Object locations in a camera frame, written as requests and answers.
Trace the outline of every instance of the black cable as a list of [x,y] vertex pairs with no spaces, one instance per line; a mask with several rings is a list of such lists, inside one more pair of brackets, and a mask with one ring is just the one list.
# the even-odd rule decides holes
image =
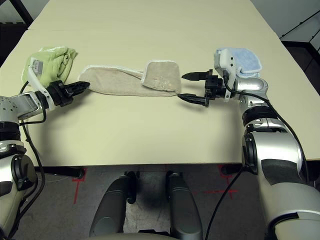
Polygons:
[[[26,88],[28,82],[26,82],[21,90],[20,90],[20,94],[23,93],[24,89]],[[41,164],[41,161],[40,161],[40,157],[39,157],[39,154],[38,154],[38,151],[34,145],[34,143],[32,142],[31,140],[31,137],[26,129],[26,126],[25,125],[22,125],[22,128],[23,128],[23,131],[24,131],[24,134],[25,134],[25,137],[26,137],[26,141],[29,143],[34,155],[35,155],[35,158],[36,158],[36,161],[38,163],[38,166],[40,168],[40,172],[41,172],[41,185],[40,185],[40,188],[38,189],[38,191],[35,193],[35,195],[33,196],[33,198],[29,201],[29,203],[23,208],[23,210],[17,214],[16,218],[15,218],[15,221],[14,221],[14,224],[13,224],[13,227],[11,229],[11,232],[9,233],[8,235],[8,238],[11,239],[12,236],[16,233],[17,229],[18,229],[18,225],[19,225],[19,222],[20,222],[20,219],[24,216],[24,214],[27,212],[27,210],[31,207],[31,205],[36,201],[36,199],[39,197],[40,193],[42,192],[42,190],[44,189],[45,187],[45,183],[46,183],[46,176],[45,176],[45,171],[44,171],[44,168]]]
[[256,94],[252,94],[252,93],[248,93],[248,92],[243,92],[243,91],[235,91],[235,90],[231,90],[230,87],[228,86],[227,82],[229,80],[229,74],[226,70],[223,71],[223,82],[224,85],[226,87],[226,89],[233,94],[239,94],[239,95],[246,95],[246,96],[251,96],[257,99],[260,99],[262,101],[264,101],[268,107],[274,112],[274,114],[284,123],[284,125],[290,130],[290,132],[292,133],[293,137],[295,138],[295,140],[297,141],[300,150],[301,150],[301,155],[302,155],[302,162],[304,164],[304,169],[305,169],[305,178],[306,178],[306,184],[309,184],[309,170],[308,170],[308,164],[307,164],[307,159],[304,153],[304,150],[302,148],[302,145],[299,141],[298,136],[296,135],[295,131],[293,130],[293,128],[289,125],[289,123],[287,123],[286,120],[284,120],[283,117],[280,116],[280,114],[276,111],[276,109],[272,106],[272,104],[270,103],[269,99],[261,97],[259,95]]
[[[28,85],[28,81],[26,81],[21,90],[20,90],[20,94],[23,93],[24,89],[26,88],[26,86]],[[46,108],[44,107],[44,103],[42,102],[41,100],[41,107],[42,107],[42,114],[43,114],[43,119],[40,120],[40,121],[28,121],[28,122],[24,122],[24,121],[21,121],[21,123],[19,123],[19,126],[23,126],[23,125],[29,125],[29,124],[41,124],[41,123],[44,123],[46,120],[47,120],[47,112],[46,112]]]
[[308,43],[310,43],[316,36],[317,34],[320,32],[320,28],[318,31],[316,31],[316,33],[310,38],[310,40],[308,41]]
[[295,30],[297,27],[299,27],[300,25],[304,24],[306,21],[308,21],[310,18],[312,18],[313,16],[317,15],[320,12],[317,11],[316,13],[312,14],[310,17],[308,17],[306,20],[299,22],[299,24],[297,26],[295,26],[294,28],[290,29],[289,31],[287,31],[285,34],[282,34],[282,36],[279,39],[282,39],[285,35],[287,35],[288,33],[292,32],[293,30]]
[[37,189],[37,187],[38,187],[38,178],[36,178],[36,181],[35,181],[35,183],[34,183],[34,187],[33,187],[33,189],[30,191],[30,192],[28,192],[26,195],[24,195],[23,196],[23,199],[22,199],[22,202],[24,203],[25,201],[26,201],[26,199],[28,198],[28,197],[30,197],[35,191],[36,191],[36,189]]
[[210,219],[210,222],[209,222],[209,225],[208,225],[208,228],[206,230],[206,235],[205,235],[205,239],[204,240],[208,240],[208,237],[209,237],[209,233],[210,233],[210,228],[211,228],[211,225],[212,225],[212,222],[214,221],[214,218],[216,216],[216,213],[218,211],[218,208],[221,204],[221,202],[223,201],[223,199],[225,198],[226,194],[228,193],[229,189],[232,187],[232,185],[236,182],[236,180],[239,178],[239,176],[241,175],[241,173],[244,171],[244,168],[242,167],[240,169],[240,171],[235,175],[235,177],[233,178],[233,180],[229,183],[229,185],[226,187],[226,189],[224,190],[222,196],[220,197],[218,203],[216,204],[215,206],[215,209],[213,211],[213,214],[211,216],[211,219]]

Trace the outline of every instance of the beige towel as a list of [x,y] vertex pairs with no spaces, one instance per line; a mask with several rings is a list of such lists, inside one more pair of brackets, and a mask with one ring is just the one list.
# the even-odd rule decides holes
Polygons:
[[174,96],[180,93],[179,66],[173,61],[150,61],[144,73],[122,66],[90,65],[78,77],[92,91],[122,96]]

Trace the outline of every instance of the gray floor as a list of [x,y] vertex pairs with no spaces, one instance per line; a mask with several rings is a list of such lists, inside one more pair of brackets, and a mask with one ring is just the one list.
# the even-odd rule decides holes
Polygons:
[[[169,204],[165,196],[167,170],[183,172],[205,233],[221,191],[227,186],[227,178],[221,176],[216,164],[88,167],[84,182],[78,184],[75,204],[77,182],[70,177],[48,175],[42,194],[21,220],[14,237],[17,240],[78,240],[88,237],[104,192],[124,171],[140,171],[140,192],[135,204],[127,204],[124,232],[135,233],[143,229],[169,232]],[[220,206],[209,239],[263,239],[265,223],[255,176],[243,173],[231,192]]]

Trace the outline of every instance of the light blue towel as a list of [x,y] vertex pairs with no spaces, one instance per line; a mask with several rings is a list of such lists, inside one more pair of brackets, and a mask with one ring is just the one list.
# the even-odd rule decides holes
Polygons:
[[259,77],[262,69],[261,62],[257,55],[247,48],[223,47],[217,49],[221,51],[228,49],[234,59],[236,66],[236,75],[240,78]]

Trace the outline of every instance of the green towel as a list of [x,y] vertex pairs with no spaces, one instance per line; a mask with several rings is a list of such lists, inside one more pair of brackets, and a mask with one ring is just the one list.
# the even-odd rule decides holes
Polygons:
[[76,51],[66,46],[43,47],[33,53],[25,63],[22,73],[22,82],[28,81],[28,67],[32,69],[40,81],[47,87],[49,83],[56,80],[66,81],[72,62],[76,57]]

